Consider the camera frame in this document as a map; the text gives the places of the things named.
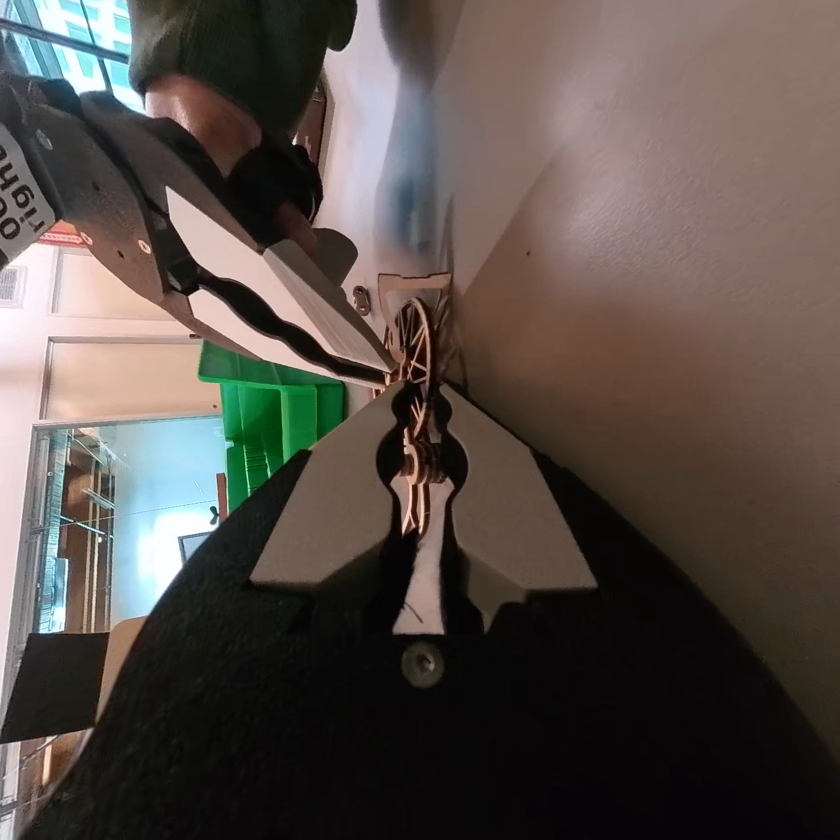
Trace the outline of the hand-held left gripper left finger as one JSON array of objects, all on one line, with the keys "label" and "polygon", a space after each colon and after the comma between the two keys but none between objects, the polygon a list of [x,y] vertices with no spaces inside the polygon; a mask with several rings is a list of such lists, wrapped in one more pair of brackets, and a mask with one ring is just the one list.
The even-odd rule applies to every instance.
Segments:
[{"label": "hand-held left gripper left finger", "polygon": [[398,530],[407,383],[395,383],[310,450],[250,575],[268,589],[378,589]]}]

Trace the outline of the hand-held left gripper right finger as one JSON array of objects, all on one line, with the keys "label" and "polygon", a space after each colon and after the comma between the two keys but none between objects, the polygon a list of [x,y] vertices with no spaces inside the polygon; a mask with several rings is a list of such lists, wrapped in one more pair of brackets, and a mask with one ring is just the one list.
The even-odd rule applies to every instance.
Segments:
[{"label": "hand-held left gripper right finger", "polygon": [[595,576],[532,449],[451,385],[438,391],[455,593],[491,625],[508,604],[595,592]]}]

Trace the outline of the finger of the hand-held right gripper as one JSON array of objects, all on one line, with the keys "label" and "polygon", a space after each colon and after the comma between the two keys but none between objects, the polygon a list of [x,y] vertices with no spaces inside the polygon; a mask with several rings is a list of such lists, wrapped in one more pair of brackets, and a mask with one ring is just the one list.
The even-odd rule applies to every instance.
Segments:
[{"label": "finger of the hand-held right gripper", "polygon": [[373,329],[297,244],[259,254],[217,221],[165,188],[169,218],[200,271],[197,289],[222,298],[257,330],[319,360],[326,354],[382,371],[396,364]]},{"label": "finger of the hand-held right gripper", "polygon": [[313,350],[306,348],[309,355],[295,350],[288,341],[272,337],[249,325],[221,297],[210,290],[201,289],[189,296],[192,314],[197,320],[220,333],[235,344],[237,353],[250,354],[260,361],[278,364],[308,374],[330,377],[361,385],[382,385],[387,371],[371,368],[339,357],[311,358]]}]

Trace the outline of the wooden bicycle model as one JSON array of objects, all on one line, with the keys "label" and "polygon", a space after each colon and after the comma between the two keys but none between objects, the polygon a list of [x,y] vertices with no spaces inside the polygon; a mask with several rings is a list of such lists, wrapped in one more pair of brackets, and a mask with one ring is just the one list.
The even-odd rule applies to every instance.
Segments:
[{"label": "wooden bicycle model", "polygon": [[376,289],[384,322],[381,342],[395,369],[368,374],[357,383],[368,387],[373,397],[396,382],[413,387],[407,418],[401,421],[399,476],[407,491],[402,535],[422,538],[431,517],[430,487],[446,481],[435,419],[439,386],[453,366],[458,368],[461,384],[468,384],[456,326],[453,276],[446,271],[425,276],[381,273]]}]

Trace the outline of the grey desk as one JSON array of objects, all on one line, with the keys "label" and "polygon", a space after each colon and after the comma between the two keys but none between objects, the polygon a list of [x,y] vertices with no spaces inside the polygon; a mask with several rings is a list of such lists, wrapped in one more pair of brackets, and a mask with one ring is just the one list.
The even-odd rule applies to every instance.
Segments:
[{"label": "grey desk", "polygon": [[359,2],[324,220],[455,272],[469,395],[600,591],[376,833],[838,838],[838,2]]}]

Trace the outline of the person's right hand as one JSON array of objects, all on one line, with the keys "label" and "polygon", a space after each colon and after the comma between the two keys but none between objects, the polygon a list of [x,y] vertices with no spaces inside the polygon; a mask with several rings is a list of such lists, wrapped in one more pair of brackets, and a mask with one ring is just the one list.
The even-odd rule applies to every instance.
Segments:
[{"label": "person's right hand", "polygon": [[247,112],[189,77],[153,79],[144,106],[148,116],[169,119],[194,138],[265,244],[288,239],[306,255],[317,254],[312,217],[322,188],[302,147],[266,135]]}]

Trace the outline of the green plastic bin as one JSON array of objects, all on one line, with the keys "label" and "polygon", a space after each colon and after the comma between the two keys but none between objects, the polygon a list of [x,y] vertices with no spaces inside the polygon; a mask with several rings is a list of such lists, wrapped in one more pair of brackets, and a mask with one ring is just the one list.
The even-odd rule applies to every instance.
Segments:
[{"label": "green plastic bin", "polygon": [[207,341],[198,378],[220,388],[228,512],[346,417],[344,383],[252,360]]}]

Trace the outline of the white door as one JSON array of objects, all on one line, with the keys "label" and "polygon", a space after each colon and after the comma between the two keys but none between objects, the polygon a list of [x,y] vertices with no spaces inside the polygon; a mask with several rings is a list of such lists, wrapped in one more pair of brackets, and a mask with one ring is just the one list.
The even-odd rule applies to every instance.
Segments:
[{"label": "white door", "polygon": [[128,288],[86,250],[61,248],[58,252],[52,314],[80,319],[175,321]]},{"label": "white door", "polygon": [[39,416],[44,421],[204,417],[220,388],[198,377],[199,339],[54,338],[48,341]]}]

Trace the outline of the large paned window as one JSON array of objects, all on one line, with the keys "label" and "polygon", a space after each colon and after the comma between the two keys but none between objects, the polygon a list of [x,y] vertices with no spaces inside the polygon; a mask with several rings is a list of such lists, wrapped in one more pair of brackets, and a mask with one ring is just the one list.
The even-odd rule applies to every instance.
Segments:
[{"label": "large paned window", "polygon": [[130,84],[132,26],[125,1],[2,1],[2,71],[106,91],[142,112]]}]

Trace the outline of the beige chair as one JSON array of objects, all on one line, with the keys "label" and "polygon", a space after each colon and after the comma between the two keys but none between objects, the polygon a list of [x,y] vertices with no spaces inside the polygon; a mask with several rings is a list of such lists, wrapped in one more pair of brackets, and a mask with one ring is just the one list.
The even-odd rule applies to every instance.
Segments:
[{"label": "beige chair", "polygon": [[125,619],[116,624],[108,635],[108,645],[101,675],[100,694],[95,722],[98,723],[109,702],[119,673],[140,634],[147,616]]}]

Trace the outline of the metal storage rack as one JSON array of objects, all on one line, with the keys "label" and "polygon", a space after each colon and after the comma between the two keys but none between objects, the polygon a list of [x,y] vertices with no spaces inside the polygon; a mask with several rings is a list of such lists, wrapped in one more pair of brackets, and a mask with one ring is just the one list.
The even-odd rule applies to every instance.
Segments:
[{"label": "metal storage rack", "polygon": [[35,629],[42,634],[107,632],[116,458],[99,427],[53,429],[47,443]]}]

